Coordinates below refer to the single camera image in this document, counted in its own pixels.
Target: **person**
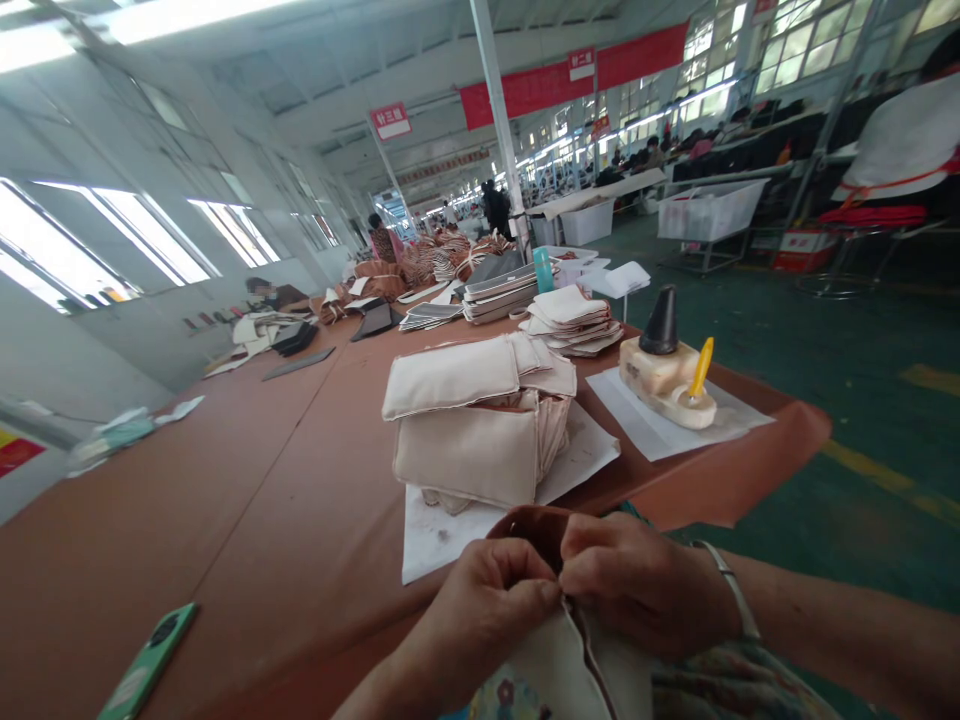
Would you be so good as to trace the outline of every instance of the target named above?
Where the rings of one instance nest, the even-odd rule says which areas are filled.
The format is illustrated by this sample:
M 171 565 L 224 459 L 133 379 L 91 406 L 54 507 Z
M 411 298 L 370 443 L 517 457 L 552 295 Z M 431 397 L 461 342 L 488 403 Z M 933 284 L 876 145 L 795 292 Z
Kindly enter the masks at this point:
M 832 199 L 846 205 L 924 205 L 955 212 L 951 158 L 960 145 L 960 30 L 920 69 L 920 84 L 878 107 L 860 134 L 857 157 Z
M 256 295 L 260 302 L 277 312 L 309 313 L 310 297 L 293 285 L 275 286 L 260 277 L 247 278 L 247 292 Z
M 651 135 L 647 138 L 647 159 L 635 170 L 635 172 L 644 172 L 645 170 L 653 170 L 654 168 L 662 168 L 664 162 L 666 162 L 666 156 L 663 154 L 663 150 L 660 149 L 660 138 L 656 135 Z
M 487 180 L 480 187 L 483 190 L 483 213 L 490 224 L 490 231 L 497 230 L 505 238 L 512 240 L 509 199 L 502 191 L 497 190 L 493 180 Z
M 470 543 L 420 621 L 334 717 L 435 718 L 471 698 L 472 718 L 500 717 L 498 696 L 522 717 L 519 703 L 536 698 L 520 692 L 520 678 L 505 685 L 501 666 L 561 594 L 661 659 L 655 716 L 838 717 L 777 653 L 899 716 L 960 717 L 956 616 L 724 551 L 762 637 L 738 642 L 745 615 L 706 549 L 624 513 L 572 515 L 560 556 L 557 576 L 526 540 Z M 498 683 L 489 692 L 487 678 Z M 494 707 L 482 707 L 489 697 Z M 549 717 L 536 705 L 527 712 Z
M 716 140 L 714 140 L 714 145 L 723 145 L 724 143 L 733 142 L 734 140 L 743 137 L 749 127 L 747 121 L 750 119 L 750 108 L 740 108 L 737 110 L 731 117 L 730 122 L 725 123 L 723 128 L 720 130 L 720 133 L 717 135 Z
M 383 219 L 377 213 L 367 218 L 370 223 L 370 245 L 377 260 L 397 263 L 403 257 L 403 243 L 393 230 L 383 226 Z
M 447 221 L 448 229 L 457 229 L 457 211 L 450 207 L 450 203 L 446 200 L 443 201 L 443 217 Z

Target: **white shirt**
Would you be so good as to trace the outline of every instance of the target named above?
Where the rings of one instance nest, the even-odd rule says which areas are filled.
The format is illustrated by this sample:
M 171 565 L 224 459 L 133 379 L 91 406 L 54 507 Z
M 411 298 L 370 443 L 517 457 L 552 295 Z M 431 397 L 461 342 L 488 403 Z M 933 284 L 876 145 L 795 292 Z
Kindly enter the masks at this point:
M 867 199 L 899 197 L 928 190 L 947 176 L 937 172 L 960 144 L 960 73 L 904 90 L 878 107 L 857 143 L 857 158 L 843 182 L 857 187 L 903 185 L 870 190 Z M 831 199 L 846 200 L 838 187 Z

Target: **smartphone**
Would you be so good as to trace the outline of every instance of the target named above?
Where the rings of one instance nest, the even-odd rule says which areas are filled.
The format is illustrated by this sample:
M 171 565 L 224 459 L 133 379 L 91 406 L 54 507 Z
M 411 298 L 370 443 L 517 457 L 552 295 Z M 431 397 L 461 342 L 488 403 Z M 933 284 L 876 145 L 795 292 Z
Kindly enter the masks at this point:
M 190 603 L 160 619 L 97 720 L 129 720 L 136 717 L 196 614 L 197 604 Z

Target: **floor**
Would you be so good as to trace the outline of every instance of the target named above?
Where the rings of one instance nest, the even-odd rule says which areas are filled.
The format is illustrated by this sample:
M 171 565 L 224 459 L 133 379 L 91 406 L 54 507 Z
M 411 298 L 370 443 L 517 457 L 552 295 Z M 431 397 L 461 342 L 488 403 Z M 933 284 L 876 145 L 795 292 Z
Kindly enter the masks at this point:
M 587 246 L 610 267 L 636 260 L 653 276 L 630 301 L 630 323 L 642 328 L 656 288 L 673 283 L 685 342 L 700 347 L 714 336 L 714 362 L 834 422 L 824 450 L 735 529 L 696 526 L 682 537 L 960 612 L 960 292 L 944 285 L 955 282 L 960 243 L 903 246 L 885 274 L 889 286 L 838 302 L 801 295 L 796 276 L 762 267 L 705 279 L 658 268 L 678 245 L 656 234 L 656 216 L 617 217 L 610 237 Z M 883 248 L 869 250 L 867 271 Z M 805 678 L 844 717 L 877 716 L 841 688 Z

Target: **hanging sign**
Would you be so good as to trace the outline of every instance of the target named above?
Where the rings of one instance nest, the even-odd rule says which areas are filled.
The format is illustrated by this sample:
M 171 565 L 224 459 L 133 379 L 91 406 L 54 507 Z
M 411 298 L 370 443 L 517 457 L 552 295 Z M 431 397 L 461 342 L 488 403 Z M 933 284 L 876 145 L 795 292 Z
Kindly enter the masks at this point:
M 753 9 L 753 24 L 762 25 L 773 20 L 776 12 L 777 0 L 757 0 L 757 5 Z
M 373 120 L 373 126 L 377 128 L 377 135 L 380 136 L 381 140 L 389 140 L 392 137 L 413 132 L 410 127 L 410 118 L 407 117 L 407 109 L 403 106 L 403 103 L 395 103 L 378 110 L 372 110 L 370 118 Z
M 46 448 L 0 430 L 0 477 L 13 472 L 35 458 Z
M 609 115 L 603 115 L 598 120 L 594 121 L 593 130 L 591 130 L 593 137 L 595 138 L 603 137 L 608 132 L 610 132 L 610 116 Z
M 567 70 L 570 71 L 570 82 L 593 77 L 597 72 L 597 52 L 594 48 L 584 48 L 567 55 Z

